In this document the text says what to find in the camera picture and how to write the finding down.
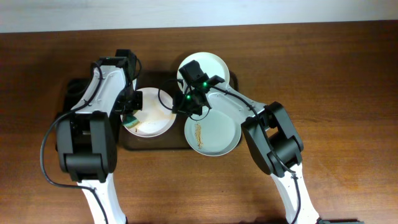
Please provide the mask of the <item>green yellow sponge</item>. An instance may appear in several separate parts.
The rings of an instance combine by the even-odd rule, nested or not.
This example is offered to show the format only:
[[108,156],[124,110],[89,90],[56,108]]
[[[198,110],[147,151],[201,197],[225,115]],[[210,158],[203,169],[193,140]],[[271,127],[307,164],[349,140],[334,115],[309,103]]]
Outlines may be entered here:
[[133,128],[139,124],[139,120],[133,114],[125,114],[122,118],[122,125],[125,128]]

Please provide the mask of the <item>pinkish white plate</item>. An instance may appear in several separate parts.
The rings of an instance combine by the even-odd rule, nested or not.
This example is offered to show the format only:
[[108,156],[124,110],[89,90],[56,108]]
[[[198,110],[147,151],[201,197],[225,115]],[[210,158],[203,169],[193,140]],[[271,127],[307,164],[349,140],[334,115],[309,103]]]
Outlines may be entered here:
[[177,115],[162,106],[158,99],[158,90],[153,87],[139,89],[143,93],[143,105],[141,110],[133,114],[138,123],[134,126],[125,126],[131,134],[142,138],[153,138],[172,127]]

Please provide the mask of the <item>pale blue plate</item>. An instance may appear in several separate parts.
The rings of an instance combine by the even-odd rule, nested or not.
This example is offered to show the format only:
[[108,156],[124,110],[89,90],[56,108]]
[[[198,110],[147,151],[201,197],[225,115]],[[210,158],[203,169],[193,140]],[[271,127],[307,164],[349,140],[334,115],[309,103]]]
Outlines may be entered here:
[[231,152],[241,140],[241,127],[232,118],[218,110],[203,109],[201,116],[192,115],[184,126],[189,146],[210,157]]

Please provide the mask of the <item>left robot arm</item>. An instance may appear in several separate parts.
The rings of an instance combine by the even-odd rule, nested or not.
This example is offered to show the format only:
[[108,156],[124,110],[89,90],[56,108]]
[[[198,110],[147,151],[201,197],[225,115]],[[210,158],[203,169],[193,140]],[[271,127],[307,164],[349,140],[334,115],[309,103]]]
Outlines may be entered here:
[[127,223],[114,186],[120,117],[142,109],[141,63],[129,49],[90,65],[91,80],[52,128],[63,172],[84,193],[95,223]]

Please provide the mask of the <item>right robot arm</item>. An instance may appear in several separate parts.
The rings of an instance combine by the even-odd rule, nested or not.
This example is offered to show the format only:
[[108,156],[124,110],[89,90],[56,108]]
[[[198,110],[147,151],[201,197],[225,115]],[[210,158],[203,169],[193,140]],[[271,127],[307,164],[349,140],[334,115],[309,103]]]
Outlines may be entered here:
[[196,60],[178,71],[183,91],[174,99],[173,113],[201,115],[204,106],[221,110],[240,125],[253,161],[273,179],[287,223],[320,223],[303,178],[303,141],[285,108],[249,99],[223,78],[209,77]]

